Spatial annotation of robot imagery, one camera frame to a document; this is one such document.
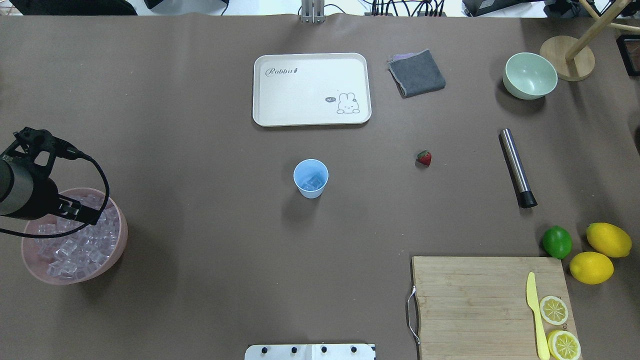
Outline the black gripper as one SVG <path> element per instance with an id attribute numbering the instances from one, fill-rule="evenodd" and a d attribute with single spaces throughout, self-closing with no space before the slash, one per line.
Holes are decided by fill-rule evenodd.
<path id="1" fill-rule="evenodd" d="M 31 221 L 46 215 L 57 215 L 59 218 L 95 226 L 102 210 L 83 205 L 77 199 L 59 197 L 56 183 L 51 178 L 46 178 L 34 182 L 33 192 L 22 207 L 22 219 Z"/>

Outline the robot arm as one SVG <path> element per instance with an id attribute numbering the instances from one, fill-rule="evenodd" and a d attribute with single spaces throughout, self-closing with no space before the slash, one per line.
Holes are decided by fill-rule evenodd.
<path id="1" fill-rule="evenodd" d="M 0 214 L 18 220 L 34 221 L 46 215 L 96 225 L 101 210 L 58 193 L 50 178 L 37 179 L 25 166 L 1 160 Z"/>

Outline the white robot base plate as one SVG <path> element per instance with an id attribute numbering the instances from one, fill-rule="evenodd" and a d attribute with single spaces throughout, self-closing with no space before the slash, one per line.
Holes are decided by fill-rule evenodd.
<path id="1" fill-rule="evenodd" d="M 254 344 L 247 347 L 245 360 L 375 360 L 374 344 Z"/>

